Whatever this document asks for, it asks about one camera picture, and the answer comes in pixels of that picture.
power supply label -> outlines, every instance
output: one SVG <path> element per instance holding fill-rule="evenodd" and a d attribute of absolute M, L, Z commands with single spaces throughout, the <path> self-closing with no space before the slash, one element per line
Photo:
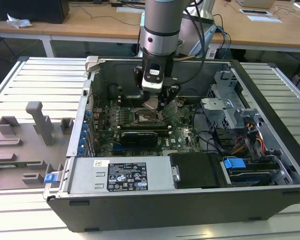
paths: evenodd
<path fill-rule="evenodd" d="M 110 163 L 106 189 L 109 192 L 148 190 L 146 163 Z"/>

connector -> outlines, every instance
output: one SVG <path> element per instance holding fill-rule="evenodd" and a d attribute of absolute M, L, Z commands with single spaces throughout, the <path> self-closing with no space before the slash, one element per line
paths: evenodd
<path fill-rule="evenodd" d="M 124 4 L 122 2 L 120 2 L 120 1 L 113 1 L 113 2 L 111 2 L 111 7 L 117 8 L 117 7 L 123 7 L 123 6 L 124 6 Z"/>

metal chassis panel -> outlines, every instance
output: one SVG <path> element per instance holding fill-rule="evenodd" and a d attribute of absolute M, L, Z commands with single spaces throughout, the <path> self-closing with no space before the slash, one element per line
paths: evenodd
<path fill-rule="evenodd" d="M 255 100 L 264 118 L 300 165 L 299 144 L 240 63 L 235 60 L 211 62 L 229 64 L 242 87 Z M 47 203 L 73 232 L 157 228 L 265 220 L 289 205 L 300 203 L 300 185 L 220 188 L 193 192 L 185 190 L 179 193 L 141 192 L 134 196 L 120 193 L 110 196 L 71 195 L 59 192 L 49 196 Z M 135 208 L 142 210 L 142 220 L 140 213 L 133 211 Z"/>

black plastic cover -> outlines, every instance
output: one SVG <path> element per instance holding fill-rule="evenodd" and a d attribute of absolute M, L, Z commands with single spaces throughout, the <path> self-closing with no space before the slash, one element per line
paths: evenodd
<path fill-rule="evenodd" d="M 180 181 L 177 189 L 225 188 L 225 177 L 220 165 L 221 156 L 215 153 L 186 152 L 170 154 L 171 166 L 177 167 Z"/>

blue plastic clip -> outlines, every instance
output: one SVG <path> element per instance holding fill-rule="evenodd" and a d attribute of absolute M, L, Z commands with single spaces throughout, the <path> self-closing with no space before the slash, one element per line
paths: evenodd
<path fill-rule="evenodd" d="M 57 173 L 49 173 L 44 177 L 45 184 L 57 184 L 58 183 L 58 174 Z"/>
<path fill-rule="evenodd" d="M 242 158 L 227 158 L 223 161 L 227 169 L 245 169 L 246 164 Z"/>

